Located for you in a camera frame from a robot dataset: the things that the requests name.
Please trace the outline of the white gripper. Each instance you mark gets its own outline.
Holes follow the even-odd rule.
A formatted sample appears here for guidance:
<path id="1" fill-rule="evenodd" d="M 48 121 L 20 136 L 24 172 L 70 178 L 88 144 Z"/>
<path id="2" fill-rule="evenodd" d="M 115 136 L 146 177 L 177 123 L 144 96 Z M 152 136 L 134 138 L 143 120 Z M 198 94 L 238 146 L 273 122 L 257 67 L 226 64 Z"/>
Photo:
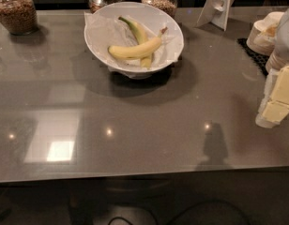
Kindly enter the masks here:
<path id="1" fill-rule="evenodd" d="M 280 71 L 272 68 L 266 77 L 264 98 L 260 103 L 255 123 L 261 128 L 273 128 L 275 123 L 280 123 L 288 114 L 289 66 Z"/>

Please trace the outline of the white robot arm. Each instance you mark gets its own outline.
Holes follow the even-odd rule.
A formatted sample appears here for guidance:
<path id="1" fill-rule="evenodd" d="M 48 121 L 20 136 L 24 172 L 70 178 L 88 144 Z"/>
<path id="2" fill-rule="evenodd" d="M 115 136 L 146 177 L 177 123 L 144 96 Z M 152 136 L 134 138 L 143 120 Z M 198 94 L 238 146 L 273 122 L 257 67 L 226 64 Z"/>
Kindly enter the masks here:
<path id="1" fill-rule="evenodd" d="M 273 128 L 289 114 L 289 8 L 278 23 L 266 71 L 264 98 L 255 123 L 262 128 Z"/>

